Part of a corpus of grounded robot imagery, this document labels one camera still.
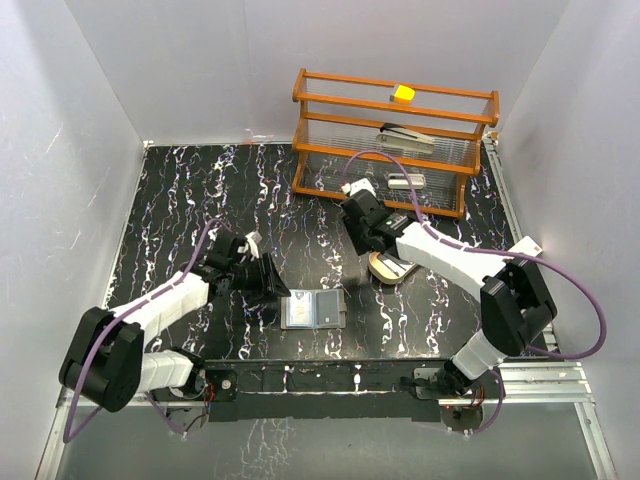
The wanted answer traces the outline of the white plastic card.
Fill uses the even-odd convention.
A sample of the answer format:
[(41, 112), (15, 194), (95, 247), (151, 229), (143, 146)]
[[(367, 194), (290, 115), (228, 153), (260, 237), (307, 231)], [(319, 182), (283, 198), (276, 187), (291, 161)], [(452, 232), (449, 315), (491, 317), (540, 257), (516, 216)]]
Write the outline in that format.
[(307, 291), (296, 291), (290, 299), (289, 320), (292, 326), (309, 326), (312, 324), (311, 315), (312, 294)]

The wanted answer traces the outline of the grey card holder wallet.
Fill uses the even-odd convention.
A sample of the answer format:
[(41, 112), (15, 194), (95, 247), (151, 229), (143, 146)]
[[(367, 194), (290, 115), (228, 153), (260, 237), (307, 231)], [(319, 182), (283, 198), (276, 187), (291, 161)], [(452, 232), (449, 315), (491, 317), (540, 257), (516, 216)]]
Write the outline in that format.
[[(309, 326), (292, 326), (288, 323), (290, 299), (296, 291), (312, 294)], [(291, 296), (281, 299), (281, 328), (283, 330), (343, 329), (346, 327), (347, 306), (341, 289), (292, 290)]]

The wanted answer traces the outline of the oval wooden tray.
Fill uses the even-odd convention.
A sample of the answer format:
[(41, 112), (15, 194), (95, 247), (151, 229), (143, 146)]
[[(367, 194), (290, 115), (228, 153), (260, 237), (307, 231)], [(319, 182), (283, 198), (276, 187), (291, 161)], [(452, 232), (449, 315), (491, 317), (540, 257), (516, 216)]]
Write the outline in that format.
[(418, 265), (392, 255), (371, 252), (368, 257), (369, 272), (384, 285), (397, 285), (404, 281)]

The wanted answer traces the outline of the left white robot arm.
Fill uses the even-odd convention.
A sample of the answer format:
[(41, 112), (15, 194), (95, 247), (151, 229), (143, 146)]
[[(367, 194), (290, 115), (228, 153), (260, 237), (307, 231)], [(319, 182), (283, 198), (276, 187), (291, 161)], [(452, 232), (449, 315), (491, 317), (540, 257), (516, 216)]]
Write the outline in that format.
[(60, 368), (60, 383), (109, 412), (137, 394), (164, 388), (186, 399), (200, 396), (207, 376), (195, 354), (178, 347), (149, 353), (147, 345), (233, 291), (256, 302), (289, 296), (271, 255), (259, 251), (260, 241), (257, 232), (222, 232), (211, 248), (149, 293), (113, 309), (87, 310)]

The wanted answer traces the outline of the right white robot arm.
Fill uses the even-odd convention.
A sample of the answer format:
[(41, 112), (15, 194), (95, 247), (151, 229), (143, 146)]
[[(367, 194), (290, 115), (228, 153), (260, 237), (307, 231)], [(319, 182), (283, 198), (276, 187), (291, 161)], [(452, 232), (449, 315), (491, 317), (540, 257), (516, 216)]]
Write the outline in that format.
[(417, 388), (466, 397), (482, 376), (532, 345), (556, 317), (557, 307), (533, 258), (519, 252), (474, 253), (411, 214), (393, 212), (368, 190), (340, 203), (342, 220), (356, 250), (394, 253), (427, 268), (472, 295), (481, 326), (444, 365)]

